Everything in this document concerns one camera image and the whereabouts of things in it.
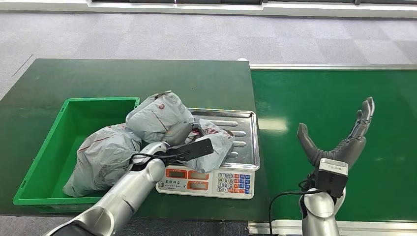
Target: robotic hand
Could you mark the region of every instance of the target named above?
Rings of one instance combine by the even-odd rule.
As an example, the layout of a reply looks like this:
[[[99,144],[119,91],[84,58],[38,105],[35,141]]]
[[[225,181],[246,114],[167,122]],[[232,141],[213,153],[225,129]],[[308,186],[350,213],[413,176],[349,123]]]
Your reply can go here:
[[[358,110],[357,120],[350,134],[331,151],[318,149],[308,136],[307,126],[300,123],[297,136],[311,165],[317,168],[320,164],[320,160],[322,158],[327,158],[345,162],[349,165],[350,169],[365,147],[366,138],[364,135],[368,131],[374,110],[375,104],[372,97],[369,97],[362,102],[362,110]]]
[[[318,149],[308,136],[307,126],[299,124],[297,136],[309,162],[315,167],[302,191],[317,193],[301,196],[299,207],[302,213],[304,236],[340,236],[335,215],[346,196],[348,170],[352,168],[366,144],[366,134],[375,104],[372,97],[362,103],[357,120],[348,135],[331,151]]]
[[[45,236],[118,235],[164,177],[167,165],[213,153],[210,139],[182,145],[193,129],[203,135],[195,123],[180,122],[171,126],[161,142],[151,143],[132,156],[127,173],[95,205]]]

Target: green table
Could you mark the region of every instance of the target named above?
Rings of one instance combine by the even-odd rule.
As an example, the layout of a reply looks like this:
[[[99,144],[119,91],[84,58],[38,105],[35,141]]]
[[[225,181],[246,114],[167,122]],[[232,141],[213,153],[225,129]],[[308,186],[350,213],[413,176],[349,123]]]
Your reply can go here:
[[[269,200],[298,190],[297,183],[312,169],[297,140],[298,123],[307,124],[319,147],[331,149],[350,132],[361,102],[373,96],[376,110],[368,143],[350,172],[337,220],[417,221],[417,204],[411,201],[417,187],[417,69],[260,66],[249,72],[246,62],[236,61],[36,60],[0,102],[0,213],[37,213],[13,206],[11,199],[66,98],[145,98],[167,89],[189,107],[254,110],[253,89],[261,152],[255,197],[231,200],[154,191],[138,216],[266,221]],[[274,219],[298,220],[297,203],[298,197],[279,199]],[[184,211],[185,204],[193,210]]]
[[[35,60],[0,101],[0,214],[39,214],[14,206],[12,198],[66,99],[145,99],[166,90],[178,94],[188,107],[255,110],[249,63],[244,61]],[[256,173],[256,184],[250,201],[158,194],[154,190],[137,215],[265,219],[269,194],[263,167]],[[186,207],[193,210],[184,211]]]

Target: white plastic bag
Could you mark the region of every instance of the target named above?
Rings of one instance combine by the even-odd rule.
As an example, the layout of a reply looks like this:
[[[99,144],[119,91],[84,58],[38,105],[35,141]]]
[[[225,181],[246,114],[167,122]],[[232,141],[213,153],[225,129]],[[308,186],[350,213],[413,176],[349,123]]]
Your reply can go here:
[[[190,111],[173,92],[154,94],[126,117],[126,127],[145,142],[160,142],[165,132],[180,121],[193,121]]]
[[[63,188],[69,196],[81,197],[108,190],[126,173],[141,139],[125,124],[104,127],[88,136],[77,151],[77,164]]]
[[[218,169],[220,167],[226,155],[232,150],[235,137],[206,119],[197,118],[195,121],[200,123],[201,128],[205,133],[203,137],[197,138],[196,141],[210,139],[214,152],[197,159],[180,162],[201,173],[211,172],[213,169]],[[188,136],[187,141],[190,142],[197,135],[196,132],[192,132]]]

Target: silver arm segment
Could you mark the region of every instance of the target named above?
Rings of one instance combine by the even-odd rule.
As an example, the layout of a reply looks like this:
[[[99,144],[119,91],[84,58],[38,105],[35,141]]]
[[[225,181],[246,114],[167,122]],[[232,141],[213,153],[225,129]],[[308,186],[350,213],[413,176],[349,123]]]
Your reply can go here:
[[[369,97],[362,103],[362,110],[358,110],[357,120],[348,137],[342,140],[337,147],[331,151],[317,148],[308,136],[307,126],[300,123],[297,136],[310,163],[317,168],[320,164],[320,160],[322,158],[327,158],[346,162],[350,169],[365,147],[366,138],[364,135],[368,131],[374,111],[374,100],[372,97]]]
[[[149,144],[143,153],[158,151],[166,151],[165,143]],[[165,164],[160,159],[152,159],[141,171],[128,171],[94,206],[45,236],[118,235],[164,175]]]
[[[302,212],[302,235],[340,236],[334,217],[345,200],[345,195],[346,190],[343,191],[343,196],[337,199],[336,204],[326,192],[301,196],[299,206]]]

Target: weighing scale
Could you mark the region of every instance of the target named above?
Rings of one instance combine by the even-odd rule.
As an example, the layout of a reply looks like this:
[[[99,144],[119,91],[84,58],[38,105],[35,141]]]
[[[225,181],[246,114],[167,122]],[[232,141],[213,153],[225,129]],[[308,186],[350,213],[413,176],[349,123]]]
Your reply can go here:
[[[202,174],[189,167],[170,165],[156,184],[160,193],[217,198],[251,199],[259,169],[258,126],[251,111],[189,109],[195,118],[211,121],[235,136],[233,149],[217,170]]]

